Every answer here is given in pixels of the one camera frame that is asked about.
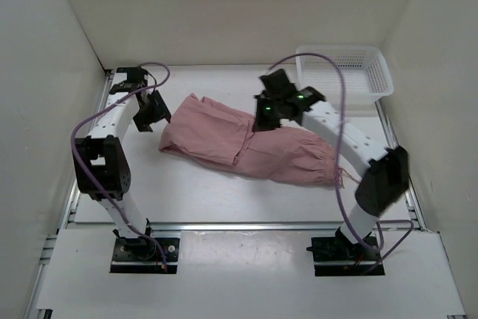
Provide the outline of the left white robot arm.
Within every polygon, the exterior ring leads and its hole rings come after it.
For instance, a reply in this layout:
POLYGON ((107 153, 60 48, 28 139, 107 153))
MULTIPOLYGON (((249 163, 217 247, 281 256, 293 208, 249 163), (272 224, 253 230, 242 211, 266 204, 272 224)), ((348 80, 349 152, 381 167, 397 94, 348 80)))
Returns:
POLYGON ((131 196, 131 170, 122 139, 131 123, 139 132, 151 132, 151 124, 170 118, 155 85, 145 79, 125 80, 112 86, 105 108, 82 120, 70 137, 78 189, 106 210, 116 236, 140 259, 164 250, 131 196))

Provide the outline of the pink trousers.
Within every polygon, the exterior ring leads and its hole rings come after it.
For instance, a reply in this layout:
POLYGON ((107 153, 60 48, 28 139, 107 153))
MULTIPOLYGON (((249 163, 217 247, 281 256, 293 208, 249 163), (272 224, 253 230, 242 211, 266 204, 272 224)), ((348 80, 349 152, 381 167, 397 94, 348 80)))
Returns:
POLYGON ((255 118, 208 97, 190 94, 162 131, 159 149, 191 158, 203 167, 289 185, 341 184, 335 150, 302 128, 254 132, 255 118))

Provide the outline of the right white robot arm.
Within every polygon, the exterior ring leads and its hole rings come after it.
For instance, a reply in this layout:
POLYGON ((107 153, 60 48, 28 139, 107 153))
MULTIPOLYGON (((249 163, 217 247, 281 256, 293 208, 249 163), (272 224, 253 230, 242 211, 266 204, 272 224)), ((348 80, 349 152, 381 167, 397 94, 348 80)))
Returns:
POLYGON ((355 192, 356 204, 346 213, 340 186, 335 186, 344 224, 337 230, 335 249, 346 259, 356 257, 362 247, 372 247, 365 238, 379 226, 383 213, 409 189, 409 154, 401 147, 389 148, 368 137, 344 119, 325 97, 312 87, 286 99, 273 98, 266 90, 255 96, 255 131, 272 131, 281 120, 292 120, 323 138, 335 148, 334 177, 338 180, 339 160, 344 158, 361 177, 355 192))

